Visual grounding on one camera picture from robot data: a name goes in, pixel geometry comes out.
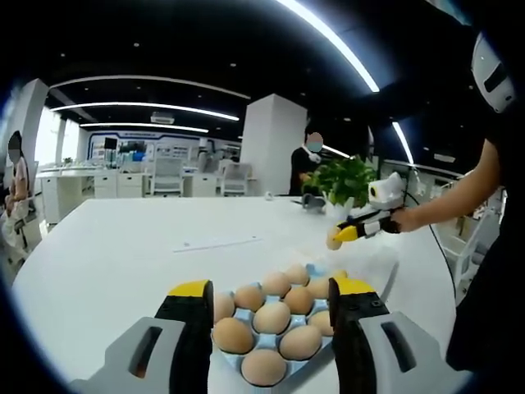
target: white pillar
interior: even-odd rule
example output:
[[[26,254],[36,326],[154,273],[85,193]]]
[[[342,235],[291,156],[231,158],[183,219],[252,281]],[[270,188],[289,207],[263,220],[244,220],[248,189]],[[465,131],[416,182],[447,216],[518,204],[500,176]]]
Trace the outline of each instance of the white pillar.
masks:
[[[62,163],[62,148],[64,146],[64,135],[66,135],[66,118],[61,117],[57,133],[57,150],[55,151],[55,164]]]
[[[276,94],[247,107],[240,161],[252,165],[257,195],[288,194],[291,155],[304,142],[306,121],[306,108]]]
[[[15,109],[9,120],[7,134],[19,130],[22,134],[22,150],[27,162],[30,179],[34,177],[34,147],[39,131],[40,116],[49,88],[41,80],[32,80],[20,91]]]

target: brown egg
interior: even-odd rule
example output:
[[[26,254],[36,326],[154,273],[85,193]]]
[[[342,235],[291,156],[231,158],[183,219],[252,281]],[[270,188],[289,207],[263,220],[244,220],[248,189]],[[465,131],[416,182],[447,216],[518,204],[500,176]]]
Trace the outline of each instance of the brown egg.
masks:
[[[348,273],[344,269],[336,269],[330,277],[348,277]]]
[[[328,235],[326,236],[326,247],[330,250],[338,250],[343,243],[341,241],[334,240],[334,236],[339,234],[341,232],[341,229],[338,227],[333,227],[328,232]]]
[[[264,304],[264,295],[257,286],[242,286],[235,292],[233,300],[238,308],[256,312]]]
[[[235,304],[231,295],[215,293],[213,296],[213,322],[216,323],[222,318],[230,318],[235,312]]]
[[[257,332],[280,334],[290,322],[290,308],[283,302],[264,305],[253,317],[253,327]]]
[[[288,279],[290,279],[290,282],[294,283],[295,285],[306,286],[308,280],[310,279],[308,271],[301,264],[292,265],[286,270],[285,275],[288,277]]]
[[[294,287],[288,291],[285,304],[289,306],[292,314],[308,314],[312,309],[313,296],[306,287]]]
[[[319,328],[324,337],[334,336],[334,329],[330,325],[330,312],[327,310],[314,314],[308,319],[308,325]]]
[[[306,288],[310,291],[313,298],[326,300],[328,298],[329,285],[327,277],[319,277],[318,279],[312,279]]]
[[[290,280],[284,273],[271,273],[262,281],[262,292],[268,296],[284,297],[290,288]]]
[[[248,383],[270,387],[278,384],[286,375],[286,362],[276,351],[259,349],[244,358],[240,370]]]
[[[321,347],[322,337],[319,328],[301,326],[283,336],[279,351],[288,360],[307,360]]]
[[[213,340],[222,351],[243,355],[253,349],[249,327],[236,318],[224,318],[213,329]]]

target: hand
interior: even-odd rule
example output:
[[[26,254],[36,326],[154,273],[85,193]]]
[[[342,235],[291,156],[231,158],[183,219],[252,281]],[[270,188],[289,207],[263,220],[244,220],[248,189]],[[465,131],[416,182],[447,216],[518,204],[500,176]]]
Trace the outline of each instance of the hand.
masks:
[[[302,182],[306,182],[312,179],[312,177],[309,174],[301,174],[299,177],[301,178]]]
[[[400,232],[410,232],[421,227],[414,210],[410,208],[394,211],[394,213],[392,213],[392,220],[399,224]]]

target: window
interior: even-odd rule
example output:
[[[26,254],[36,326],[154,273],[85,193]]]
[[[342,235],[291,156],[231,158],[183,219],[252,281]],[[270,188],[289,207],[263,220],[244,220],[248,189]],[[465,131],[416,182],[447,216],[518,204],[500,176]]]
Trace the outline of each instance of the window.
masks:
[[[79,124],[75,121],[66,122],[66,130],[64,131],[64,145],[62,146],[62,157],[70,158],[72,161],[76,160],[76,153],[79,147]]]
[[[59,126],[60,115],[44,107],[34,147],[34,160],[39,162],[39,167],[55,163]]]

